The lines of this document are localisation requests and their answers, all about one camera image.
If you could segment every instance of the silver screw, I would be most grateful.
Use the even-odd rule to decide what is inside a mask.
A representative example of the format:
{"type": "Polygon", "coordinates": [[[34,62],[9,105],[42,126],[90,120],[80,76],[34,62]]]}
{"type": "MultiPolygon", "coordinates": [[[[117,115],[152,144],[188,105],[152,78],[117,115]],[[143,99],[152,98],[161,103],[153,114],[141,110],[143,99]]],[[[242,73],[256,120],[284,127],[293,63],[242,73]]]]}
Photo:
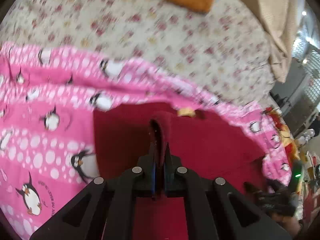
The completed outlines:
{"type": "Polygon", "coordinates": [[[177,172],[182,173],[182,174],[186,173],[187,171],[188,171],[188,169],[186,167],[177,168],[177,172]]]}
{"type": "Polygon", "coordinates": [[[226,183],[226,180],[224,178],[216,178],[215,179],[215,182],[218,184],[218,185],[224,185],[226,183]]]}
{"type": "Polygon", "coordinates": [[[97,185],[102,184],[104,179],[102,177],[96,177],[93,182],[97,185]]]}
{"type": "Polygon", "coordinates": [[[136,166],[136,167],[133,167],[133,168],[132,168],[132,172],[133,172],[133,173],[140,173],[141,171],[142,171],[142,168],[141,168],[141,167],[136,166]]]}

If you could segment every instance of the yellow tag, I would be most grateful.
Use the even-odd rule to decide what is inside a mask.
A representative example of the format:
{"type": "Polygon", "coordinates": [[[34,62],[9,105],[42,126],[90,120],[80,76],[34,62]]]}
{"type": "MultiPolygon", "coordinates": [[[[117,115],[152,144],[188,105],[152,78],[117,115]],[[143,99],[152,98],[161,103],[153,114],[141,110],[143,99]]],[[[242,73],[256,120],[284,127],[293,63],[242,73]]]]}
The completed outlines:
{"type": "Polygon", "coordinates": [[[181,109],[178,110],[178,116],[195,117],[196,116],[196,112],[193,109],[191,109],[190,107],[181,108],[181,109]]]}

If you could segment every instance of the beige cloth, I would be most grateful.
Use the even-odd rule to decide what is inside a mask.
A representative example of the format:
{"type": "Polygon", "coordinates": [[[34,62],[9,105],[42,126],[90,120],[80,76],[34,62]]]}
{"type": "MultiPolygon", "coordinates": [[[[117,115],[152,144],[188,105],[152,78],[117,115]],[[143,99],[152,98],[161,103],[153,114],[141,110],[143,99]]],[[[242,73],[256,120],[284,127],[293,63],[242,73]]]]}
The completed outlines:
{"type": "Polygon", "coordinates": [[[268,33],[270,64],[275,78],[284,83],[299,27],[298,0],[242,0],[268,33]]]}

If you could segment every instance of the floral pattern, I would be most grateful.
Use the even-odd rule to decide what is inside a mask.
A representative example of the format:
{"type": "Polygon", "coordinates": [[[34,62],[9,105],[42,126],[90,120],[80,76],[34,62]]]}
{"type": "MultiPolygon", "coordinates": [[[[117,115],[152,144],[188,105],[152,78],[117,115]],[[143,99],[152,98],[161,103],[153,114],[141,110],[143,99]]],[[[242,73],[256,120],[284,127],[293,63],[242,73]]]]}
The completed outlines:
{"type": "Polygon", "coordinates": [[[0,25],[7,40],[143,57],[235,104],[274,84],[263,28],[239,0],[214,0],[206,15],[165,0],[16,0],[0,25]]]}

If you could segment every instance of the penguin print fabric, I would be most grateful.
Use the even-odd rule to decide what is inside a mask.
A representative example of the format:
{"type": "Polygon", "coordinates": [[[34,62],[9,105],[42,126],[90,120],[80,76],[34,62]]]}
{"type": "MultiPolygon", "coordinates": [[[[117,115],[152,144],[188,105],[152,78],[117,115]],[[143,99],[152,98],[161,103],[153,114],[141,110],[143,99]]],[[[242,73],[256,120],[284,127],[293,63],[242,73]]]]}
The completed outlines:
{"type": "Polygon", "coordinates": [[[267,152],[266,176],[288,183],[283,147],[269,153],[261,133],[249,128],[260,116],[256,102],[217,103],[202,87],[141,58],[119,62],[68,46],[6,42],[0,51],[0,207],[21,238],[29,239],[99,176],[92,112],[148,102],[215,111],[267,152]],[[279,168],[273,156],[281,159],[279,168]]]}

